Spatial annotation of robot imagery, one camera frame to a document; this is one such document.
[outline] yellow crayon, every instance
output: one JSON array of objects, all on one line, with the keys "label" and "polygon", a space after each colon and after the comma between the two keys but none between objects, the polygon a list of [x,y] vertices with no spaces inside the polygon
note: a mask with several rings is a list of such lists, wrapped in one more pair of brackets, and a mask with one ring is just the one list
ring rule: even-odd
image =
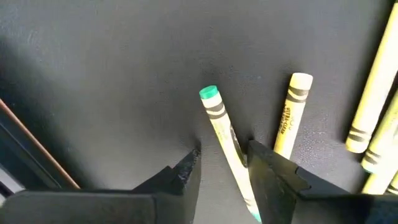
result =
[{"label": "yellow crayon", "polygon": [[294,141],[305,107],[305,100],[311,89],[312,80],[312,76],[305,73],[294,73],[290,79],[289,90],[287,91],[285,106],[274,146],[274,151],[286,159],[290,159],[290,155],[292,154]]},{"label": "yellow crayon", "polygon": [[361,101],[349,131],[346,147],[362,153],[368,147],[380,112],[398,71],[398,2],[394,4],[373,62]]},{"label": "yellow crayon", "polygon": [[387,193],[398,195],[398,172],[388,186]]},{"label": "yellow crayon", "polygon": [[380,195],[386,192],[391,180],[398,171],[398,163],[396,162],[398,153],[390,151],[388,157],[383,157],[377,168],[377,172],[369,176],[362,190],[363,194]]},{"label": "yellow crayon", "polygon": [[388,150],[394,150],[391,145],[395,138],[398,138],[398,91],[396,91],[376,135],[372,138],[369,149],[366,151],[362,160],[363,168],[370,173],[376,172],[381,158],[389,156]]},{"label": "yellow crayon", "polygon": [[249,171],[243,166],[241,149],[217,86],[208,86],[202,89],[199,94],[223,148],[229,167],[246,202],[246,206],[252,215],[258,221],[261,221],[256,199],[254,198],[250,184]]}]

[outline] gray surface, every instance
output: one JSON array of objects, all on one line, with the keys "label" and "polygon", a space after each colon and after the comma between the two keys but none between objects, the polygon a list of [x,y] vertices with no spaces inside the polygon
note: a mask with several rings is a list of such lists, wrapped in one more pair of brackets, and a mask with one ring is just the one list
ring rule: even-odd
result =
[{"label": "gray surface", "polygon": [[195,223],[255,223],[198,91],[273,146],[292,72],[314,76],[292,159],[350,191],[345,150],[390,0],[3,1],[0,97],[83,187],[131,189],[203,146]]}]

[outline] black stripe on crayon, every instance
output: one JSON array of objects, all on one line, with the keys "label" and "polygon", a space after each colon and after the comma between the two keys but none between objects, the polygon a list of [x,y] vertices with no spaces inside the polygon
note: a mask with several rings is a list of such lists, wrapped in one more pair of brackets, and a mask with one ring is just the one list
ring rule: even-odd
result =
[{"label": "black stripe on crayon", "polygon": [[372,152],[372,151],[369,150],[369,149],[366,151],[366,153],[369,154],[369,155],[372,155],[372,156],[374,156],[374,157],[376,157],[376,158],[380,158],[380,157],[381,157],[379,154],[377,154],[377,153],[375,153],[375,152]]},{"label": "black stripe on crayon", "polygon": [[393,185],[388,185],[388,188],[387,188],[387,190],[395,190],[395,191],[398,191],[398,188],[396,188],[396,187],[394,187]]},{"label": "black stripe on crayon", "polygon": [[366,140],[365,138],[359,137],[359,136],[357,136],[355,134],[349,134],[348,138],[350,138],[350,139],[352,139],[354,141],[357,141],[357,142],[368,142],[368,140]]},{"label": "black stripe on crayon", "polygon": [[224,115],[226,115],[226,110],[224,110],[224,112],[222,112],[221,114],[215,115],[215,114],[207,114],[209,116],[210,119],[219,119],[222,118]]},{"label": "black stripe on crayon", "polygon": [[290,93],[287,93],[286,100],[290,100],[291,102],[294,103],[305,103],[305,100],[298,100],[294,98]]},{"label": "black stripe on crayon", "polygon": [[365,155],[365,157],[363,158],[366,162],[371,163],[373,165],[377,165],[377,161],[375,161],[372,157],[370,157],[369,155]]},{"label": "black stripe on crayon", "polygon": [[351,129],[349,131],[354,131],[354,132],[359,133],[359,134],[365,134],[367,136],[371,136],[371,134],[367,133],[366,131],[361,131],[358,128],[354,128],[353,126],[351,126]]},{"label": "black stripe on crayon", "polygon": [[217,112],[217,111],[220,111],[221,109],[223,109],[223,107],[224,107],[224,103],[221,102],[221,103],[219,103],[216,106],[212,106],[212,107],[206,108],[206,110],[207,111],[212,111],[212,112]]},{"label": "black stripe on crayon", "polygon": [[289,90],[292,91],[297,96],[305,96],[310,91],[310,90],[301,90],[301,89],[294,88],[294,87],[291,87],[291,86],[289,86]]}]

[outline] dark gray background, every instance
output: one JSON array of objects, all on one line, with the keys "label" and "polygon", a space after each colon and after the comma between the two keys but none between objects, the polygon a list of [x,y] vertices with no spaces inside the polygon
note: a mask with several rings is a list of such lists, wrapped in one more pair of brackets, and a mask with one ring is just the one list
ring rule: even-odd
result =
[{"label": "dark gray background", "polygon": [[292,160],[352,192],[344,141],[392,0],[2,1],[0,97],[86,188],[132,189],[203,146],[195,223],[255,223],[202,108],[273,146],[293,72],[314,76]]}]

